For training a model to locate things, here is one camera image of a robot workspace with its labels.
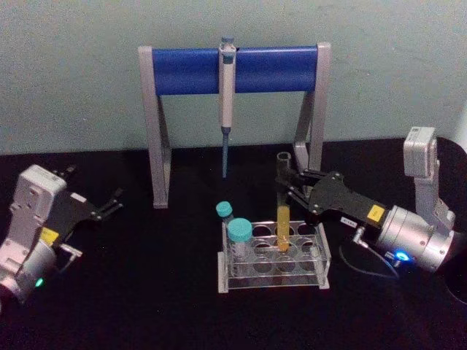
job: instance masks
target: black tabletop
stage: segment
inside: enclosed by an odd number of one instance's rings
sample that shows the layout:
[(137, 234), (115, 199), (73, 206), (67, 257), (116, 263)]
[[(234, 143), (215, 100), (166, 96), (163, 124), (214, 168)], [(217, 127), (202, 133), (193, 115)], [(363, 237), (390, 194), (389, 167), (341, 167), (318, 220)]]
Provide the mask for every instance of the black tabletop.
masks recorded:
[[(353, 190), (414, 211), (404, 176), (402, 139), (325, 143), (323, 170)], [(220, 220), (215, 204), (237, 217), (272, 220), (275, 156), (290, 145), (231, 147), (221, 179), (218, 148), (175, 149), (169, 209), (152, 208), (147, 151), (0, 157), (0, 238), (18, 174), (32, 163), (78, 165), (69, 189), (103, 204), (117, 187), (125, 208), (99, 227), (81, 227), (69, 243), (84, 251), (63, 275), (45, 280), (23, 306), (0, 319), (2, 349), (467, 349), (467, 306), (441, 274), (414, 266), (398, 281), (350, 270), (337, 254), (345, 238), (326, 225), (333, 255), (330, 289), (284, 287), (217, 293)], [(439, 139), (440, 195), (466, 231), (467, 157)], [(292, 219), (303, 213), (292, 208)], [(366, 252), (354, 264), (381, 266)]]

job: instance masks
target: yellow label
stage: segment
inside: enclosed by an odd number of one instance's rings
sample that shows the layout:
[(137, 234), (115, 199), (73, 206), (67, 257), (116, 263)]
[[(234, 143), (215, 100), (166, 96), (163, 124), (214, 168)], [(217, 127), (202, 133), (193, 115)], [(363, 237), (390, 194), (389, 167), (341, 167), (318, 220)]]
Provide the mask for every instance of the yellow label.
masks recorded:
[(41, 232), (41, 239), (47, 243), (49, 246), (52, 246), (53, 242), (58, 237), (58, 233), (49, 228), (43, 227)]
[(385, 213), (385, 210), (383, 208), (374, 204), (371, 207), (371, 210), (366, 217), (368, 217), (370, 220), (373, 220), (375, 222), (379, 222), (384, 213)]

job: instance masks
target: blue bar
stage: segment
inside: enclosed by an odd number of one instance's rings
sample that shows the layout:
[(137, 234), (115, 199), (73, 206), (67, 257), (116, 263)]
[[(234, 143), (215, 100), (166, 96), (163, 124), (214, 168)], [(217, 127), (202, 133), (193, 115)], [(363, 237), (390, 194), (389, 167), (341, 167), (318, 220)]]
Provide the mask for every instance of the blue bar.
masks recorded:
[[(153, 49), (158, 95), (218, 93), (217, 49)], [(312, 91), (317, 47), (248, 47), (236, 55), (236, 93)]]

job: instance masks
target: pipette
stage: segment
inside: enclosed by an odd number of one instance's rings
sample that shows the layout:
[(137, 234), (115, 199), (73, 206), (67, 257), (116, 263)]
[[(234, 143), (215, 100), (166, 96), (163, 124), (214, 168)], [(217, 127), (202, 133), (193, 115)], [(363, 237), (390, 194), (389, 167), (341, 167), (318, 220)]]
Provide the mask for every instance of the pipette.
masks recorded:
[(219, 120), (223, 134), (222, 178), (227, 177), (228, 134), (232, 127), (235, 93), (236, 48), (234, 38), (223, 36), (219, 46)]

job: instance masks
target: black cable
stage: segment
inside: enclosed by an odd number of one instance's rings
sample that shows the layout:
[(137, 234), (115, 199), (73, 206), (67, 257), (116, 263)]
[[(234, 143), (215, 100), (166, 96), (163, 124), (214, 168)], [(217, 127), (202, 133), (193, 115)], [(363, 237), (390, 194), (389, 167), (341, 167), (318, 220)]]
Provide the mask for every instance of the black cable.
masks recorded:
[(348, 262), (347, 259), (345, 258), (344, 253), (342, 252), (342, 245), (339, 246), (339, 256), (341, 257), (341, 259), (342, 259), (342, 261), (344, 262), (345, 265), (347, 265), (349, 268), (353, 269), (356, 272), (364, 273), (364, 274), (370, 275), (370, 276), (382, 277), (382, 278), (385, 278), (385, 279), (399, 279), (398, 272), (395, 270), (395, 268), (384, 257), (382, 257), (380, 254), (375, 252), (370, 247), (367, 247), (367, 249), (371, 253), (373, 253), (378, 259), (380, 259), (391, 270), (393, 275), (386, 275), (386, 274), (383, 274), (383, 273), (366, 271), (366, 270), (356, 268), (354, 265), (352, 265), (350, 262)]

